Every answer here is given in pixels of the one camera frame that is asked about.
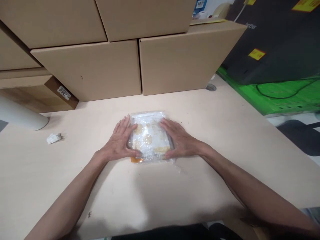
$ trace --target green tray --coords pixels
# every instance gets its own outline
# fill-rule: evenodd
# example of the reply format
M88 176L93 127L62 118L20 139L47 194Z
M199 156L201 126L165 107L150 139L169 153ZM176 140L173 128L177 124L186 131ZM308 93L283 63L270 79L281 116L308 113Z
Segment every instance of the green tray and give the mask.
M260 84L259 89L265 95L272 97L287 97L296 93L297 90L308 83L315 81L293 97L272 99L261 95L256 89L256 84L240 85L236 83L228 76L223 67L218 69L217 74L262 115L303 111L316 112L320 110L320 80L315 81L317 78Z

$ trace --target white label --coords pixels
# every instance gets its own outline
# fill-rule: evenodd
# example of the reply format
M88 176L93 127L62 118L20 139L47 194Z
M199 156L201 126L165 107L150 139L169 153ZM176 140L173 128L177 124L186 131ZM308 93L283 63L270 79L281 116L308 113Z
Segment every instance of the white label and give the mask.
M60 93L65 99L67 99L69 101L69 99L71 98L71 94L68 93L68 91L60 86L58 89L57 89L57 92Z
M205 0L198 1L198 2L197 2L196 9L198 9L198 8L202 8L202 7L203 7L203 5L204 5L204 1L205 1Z

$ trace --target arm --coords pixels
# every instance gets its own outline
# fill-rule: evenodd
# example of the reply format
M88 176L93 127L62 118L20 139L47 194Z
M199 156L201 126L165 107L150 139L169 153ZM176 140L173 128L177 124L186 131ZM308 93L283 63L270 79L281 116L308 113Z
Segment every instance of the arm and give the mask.
M309 217L208 144L190 136L179 123L163 119L160 125L172 137L176 147L166 153L166 158L199 155L256 217L272 225L319 236L319 228Z
M84 169L67 186L57 200L33 227L25 240L57 240L71 232L78 221L91 189L105 165L112 160L140 155L126 144L137 125L124 117L115 127L107 144L97 151Z

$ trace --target dark clothing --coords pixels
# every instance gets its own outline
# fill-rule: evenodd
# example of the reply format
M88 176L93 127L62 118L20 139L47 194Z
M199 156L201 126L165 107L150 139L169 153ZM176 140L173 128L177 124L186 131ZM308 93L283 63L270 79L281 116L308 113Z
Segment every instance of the dark clothing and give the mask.
M154 230L112 237L112 240L242 240L235 232L226 226L215 223L209 229L202 224L189 226L172 226L157 228ZM274 240L314 240L301 234L286 233L274 238Z

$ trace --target label on box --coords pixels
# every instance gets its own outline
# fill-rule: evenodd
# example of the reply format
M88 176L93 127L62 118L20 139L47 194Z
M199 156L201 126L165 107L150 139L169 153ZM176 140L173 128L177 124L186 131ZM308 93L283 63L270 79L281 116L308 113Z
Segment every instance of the label on box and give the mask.
M248 56L254 58L257 61L259 61L264 55L266 55L265 52L262 52L261 50L255 48L255 49L252 50L251 53L249 53Z
M63 86L60 86L57 89L57 92L60 93L68 101L71 98L71 94Z
M292 10L302 11L302 12L311 12L320 4L320 0L300 0Z
M255 2L256 2L256 0L248 0L247 5L253 5Z
M196 9L202 8L203 5L204 5L204 2L205 2L205 0L200 0L200 1L198 1L198 2L197 2L197 5L196 5Z

